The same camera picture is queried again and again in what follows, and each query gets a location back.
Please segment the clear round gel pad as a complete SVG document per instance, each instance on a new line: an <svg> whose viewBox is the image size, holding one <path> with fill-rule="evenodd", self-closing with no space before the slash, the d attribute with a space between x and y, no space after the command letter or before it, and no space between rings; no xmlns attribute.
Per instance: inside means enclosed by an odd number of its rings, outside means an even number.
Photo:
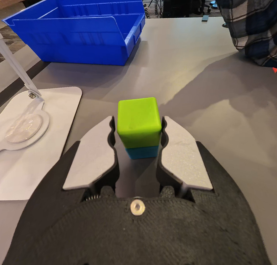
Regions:
<svg viewBox="0 0 277 265"><path fill-rule="evenodd" d="M16 120L5 134L7 142L18 144L33 137L42 126L42 117L38 114L27 114Z"/></svg>

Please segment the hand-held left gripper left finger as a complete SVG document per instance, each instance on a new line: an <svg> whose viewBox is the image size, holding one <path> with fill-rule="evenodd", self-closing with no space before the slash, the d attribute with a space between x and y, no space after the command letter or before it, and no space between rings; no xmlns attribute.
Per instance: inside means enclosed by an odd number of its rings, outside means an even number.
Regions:
<svg viewBox="0 0 277 265"><path fill-rule="evenodd" d="M99 192L103 186L115 190L120 171L114 132L114 116L108 116L81 138L64 190L90 188Z"/></svg>

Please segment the person in plaid shirt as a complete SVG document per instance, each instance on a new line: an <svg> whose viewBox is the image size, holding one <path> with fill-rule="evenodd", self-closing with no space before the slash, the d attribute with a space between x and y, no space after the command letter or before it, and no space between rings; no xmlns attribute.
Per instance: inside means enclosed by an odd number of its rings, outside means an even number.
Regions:
<svg viewBox="0 0 277 265"><path fill-rule="evenodd" d="M215 0L234 47L263 67L277 68L277 0Z"/></svg>

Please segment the grey desk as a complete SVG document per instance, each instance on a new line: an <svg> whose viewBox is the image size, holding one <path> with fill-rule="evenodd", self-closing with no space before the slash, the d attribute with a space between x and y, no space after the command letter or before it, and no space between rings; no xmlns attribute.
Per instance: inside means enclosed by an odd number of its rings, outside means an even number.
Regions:
<svg viewBox="0 0 277 265"><path fill-rule="evenodd" d="M223 19L146 19L125 66L44 64L25 46L39 89L77 86L83 95L64 152L120 100L155 97L168 116L200 141L237 183L276 264L276 74L245 59Z"/></svg>

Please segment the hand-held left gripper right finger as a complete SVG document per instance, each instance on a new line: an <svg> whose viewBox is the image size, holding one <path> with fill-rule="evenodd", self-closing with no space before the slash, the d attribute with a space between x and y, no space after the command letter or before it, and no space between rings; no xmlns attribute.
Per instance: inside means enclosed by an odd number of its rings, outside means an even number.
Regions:
<svg viewBox="0 0 277 265"><path fill-rule="evenodd" d="M166 186L173 187L175 192L186 192L189 189L213 190L196 140L168 116L162 118L157 180L160 191Z"/></svg>

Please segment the teal block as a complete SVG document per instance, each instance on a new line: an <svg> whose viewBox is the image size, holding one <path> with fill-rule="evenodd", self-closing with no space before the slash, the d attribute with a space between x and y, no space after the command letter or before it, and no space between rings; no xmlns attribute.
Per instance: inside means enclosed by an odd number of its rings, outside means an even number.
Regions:
<svg viewBox="0 0 277 265"><path fill-rule="evenodd" d="M125 149L130 159L152 158L158 155L159 146L137 147Z"/></svg>

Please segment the blue plastic bin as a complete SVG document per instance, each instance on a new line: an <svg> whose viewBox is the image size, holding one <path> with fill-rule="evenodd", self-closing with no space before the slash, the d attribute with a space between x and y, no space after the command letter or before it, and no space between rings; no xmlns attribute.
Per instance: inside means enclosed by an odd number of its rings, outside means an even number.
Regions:
<svg viewBox="0 0 277 265"><path fill-rule="evenodd" d="M2 21L44 62L124 66L145 12L142 0L42 0Z"/></svg>

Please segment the white metal stand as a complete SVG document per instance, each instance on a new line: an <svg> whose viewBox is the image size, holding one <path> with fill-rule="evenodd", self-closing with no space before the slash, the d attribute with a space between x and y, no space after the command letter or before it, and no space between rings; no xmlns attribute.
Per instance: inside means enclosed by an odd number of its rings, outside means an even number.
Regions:
<svg viewBox="0 0 277 265"><path fill-rule="evenodd" d="M59 160L71 129L82 91L78 87L38 90L1 35L1 54L23 80L27 91L7 104L1 113L1 201L28 200L42 178ZM42 117L39 131L25 142L12 144L5 134L27 114Z"/></svg>

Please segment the green block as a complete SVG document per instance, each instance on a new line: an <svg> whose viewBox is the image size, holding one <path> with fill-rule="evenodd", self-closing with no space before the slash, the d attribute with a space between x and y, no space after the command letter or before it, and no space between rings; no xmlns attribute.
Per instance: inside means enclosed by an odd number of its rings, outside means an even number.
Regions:
<svg viewBox="0 0 277 265"><path fill-rule="evenodd" d="M156 98L119 101L117 133L126 149L158 146L161 120Z"/></svg>

